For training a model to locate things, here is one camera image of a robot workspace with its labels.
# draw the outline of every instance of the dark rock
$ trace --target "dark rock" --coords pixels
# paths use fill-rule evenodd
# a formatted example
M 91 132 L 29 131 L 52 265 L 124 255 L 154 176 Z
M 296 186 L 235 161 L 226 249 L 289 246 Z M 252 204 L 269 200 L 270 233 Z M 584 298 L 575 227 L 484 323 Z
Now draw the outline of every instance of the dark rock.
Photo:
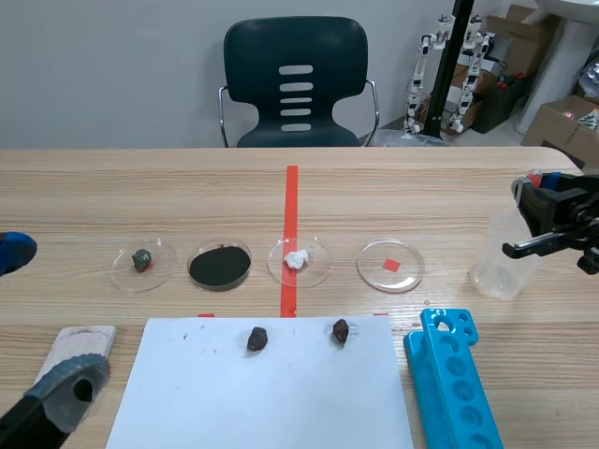
M 345 344 L 349 335 L 349 326 L 345 320 L 339 320 L 333 325 L 333 336 L 340 344 Z
M 138 250 L 131 257 L 133 258 L 133 265 L 135 269 L 140 273 L 148 269 L 152 263 L 152 255 L 146 250 Z
M 266 329 L 263 327 L 254 327 L 250 338 L 247 339 L 247 349 L 250 351 L 262 351 L 269 342 L 269 337 L 266 335 Z

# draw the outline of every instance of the red paper piece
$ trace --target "red paper piece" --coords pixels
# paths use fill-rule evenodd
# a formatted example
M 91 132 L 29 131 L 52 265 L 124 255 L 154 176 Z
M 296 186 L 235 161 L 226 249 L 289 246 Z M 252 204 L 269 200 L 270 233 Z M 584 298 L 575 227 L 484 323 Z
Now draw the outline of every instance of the red paper piece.
M 394 273 L 397 273 L 397 270 L 400 269 L 400 265 L 401 264 L 397 260 L 386 259 L 385 262 L 383 263 L 383 268 L 388 269 L 389 271 L 393 271 Z

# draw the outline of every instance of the empty petri dish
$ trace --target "empty petri dish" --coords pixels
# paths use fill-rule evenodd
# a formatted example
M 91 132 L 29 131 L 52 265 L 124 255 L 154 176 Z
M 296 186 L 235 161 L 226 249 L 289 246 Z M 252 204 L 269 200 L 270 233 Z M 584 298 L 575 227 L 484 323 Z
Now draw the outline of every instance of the empty petri dish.
M 133 256 L 144 250 L 150 255 L 149 265 L 139 271 Z M 110 278 L 121 290 L 145 292 L 164 283 L 172 275 L 176 264 L 177 252 L 172 245 L 163 239 L 142 239 L 119 250 L 112 262 Z
M 284 258 L 292 251 L 306 250 L 308 261 L 300 269 L 287 266 Z M 323 282 L 333 267 L 333 256 L 317 238 L 292 238 L 277 240 L 270 249 L 269 271 L 274 279 L 284 285 L 312 287 Z
M 192 282 L 212 292 L 225 292 L 241 285 L 250 274 L 250 266 L 250 249 L 235 239 L 207 241 L 187 260 Z
M 401 293 L 412 290 L 424 272 L 420 253 L 395 239 L 370 242 L 358 255 L 358 272 L 362 279 L 378 290 Z

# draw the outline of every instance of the black powder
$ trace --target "black powder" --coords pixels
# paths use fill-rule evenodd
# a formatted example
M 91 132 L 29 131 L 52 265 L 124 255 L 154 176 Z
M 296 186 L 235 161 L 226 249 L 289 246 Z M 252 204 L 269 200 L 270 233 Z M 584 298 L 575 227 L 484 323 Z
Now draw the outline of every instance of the black powder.
M 242 248 L 223 246 L 198 255 L 189 266 L 189 275 L 209 290 L 226 291 L 245 280 L 251 263 Z

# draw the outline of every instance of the floor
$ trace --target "floor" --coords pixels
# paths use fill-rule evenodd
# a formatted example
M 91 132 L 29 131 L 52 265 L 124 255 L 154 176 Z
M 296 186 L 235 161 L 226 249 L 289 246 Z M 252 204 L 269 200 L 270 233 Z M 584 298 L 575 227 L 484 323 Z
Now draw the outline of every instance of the floor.
M 487 134 L 479 134 L 469 129 L 456 136 L 443 135 L 443 140 L 457 147 L 519 147 L 524 136 L 516 131 L 514 126 L 518 117 L 518 114 L 512 115 L 507 122 Z

